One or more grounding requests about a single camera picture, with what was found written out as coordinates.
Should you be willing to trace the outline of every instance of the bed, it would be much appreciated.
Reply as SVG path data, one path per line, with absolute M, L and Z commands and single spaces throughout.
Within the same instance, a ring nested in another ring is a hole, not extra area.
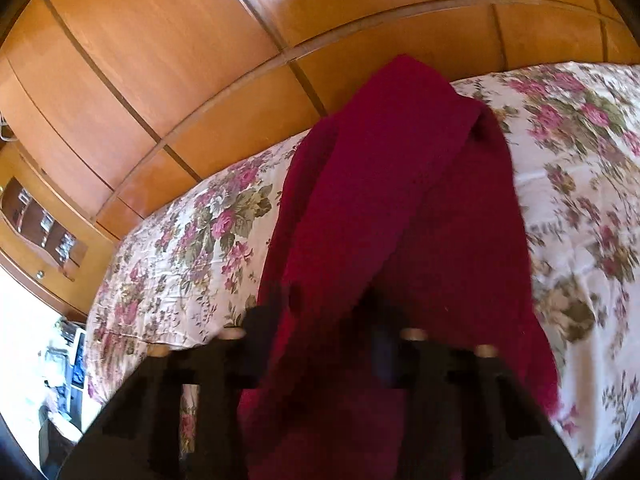
M 536 315 L 560 378 L 552 423 L 593 478 L 640 412 L 640 66 L 567 62 L 453 86 L 494 110 L 510 146 Z M 304 136 L 215 174 L 124 238 L 88 319 L 93 398 L 107 400 L 149 345 L 206 342 L 256 305 Z M 195 397 L 187 387 L 185 450 Z

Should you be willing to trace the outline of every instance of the wooden cabinet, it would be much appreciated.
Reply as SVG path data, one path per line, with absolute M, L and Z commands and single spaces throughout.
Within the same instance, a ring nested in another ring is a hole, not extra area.
M 57 195 L 17 143 L 0 151 L 0 186 L 0 264 L 65 315 L 87 314 L 114 242 Z

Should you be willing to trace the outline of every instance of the floral bedspread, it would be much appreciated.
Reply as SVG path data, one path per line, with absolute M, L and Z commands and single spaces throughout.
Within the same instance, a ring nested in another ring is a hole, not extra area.
M 487 103 L 508 140 L 536 314 L 558 366 L 552 422 L 592 478 L 640 412 L 640 66 L 571 62 L 453 86 Z M 108 399 L 149 343 L 204 342 L 255 306 L 303 135 L 210 177 L 123 240 L 88 323 L 95 397 Z M 184 451 L 196 396 L 186 389 Z

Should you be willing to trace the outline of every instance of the red cloth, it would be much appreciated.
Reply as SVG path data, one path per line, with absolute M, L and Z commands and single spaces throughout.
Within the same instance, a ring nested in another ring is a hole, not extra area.
M 370 370 L 366 312 L 355 308 L 368 288 L 434 339 L 497 346 L 553 410 L 556 368 L 529 265 L 491 111 L 396 58 L 312 129 L 287 175 L 260 293 L 280 282 L 300 294 L 264 386 L 239 407 L 252 480 L 392 478 L 404 398 Z

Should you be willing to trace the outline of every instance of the red blanket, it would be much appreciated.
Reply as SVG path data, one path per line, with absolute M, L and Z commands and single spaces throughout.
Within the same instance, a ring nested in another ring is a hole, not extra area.
M 484 104 L 416 60 L 377 72 L 300 145 L 261 295 L 274 282 L 299 293 L 264 387 L 239 409 L 253 480 L 392 478 L 404 398 L 370 370 L 355 308 L 367 289 L 436 340 L 493 344 L 555 407 L 504 137 Z

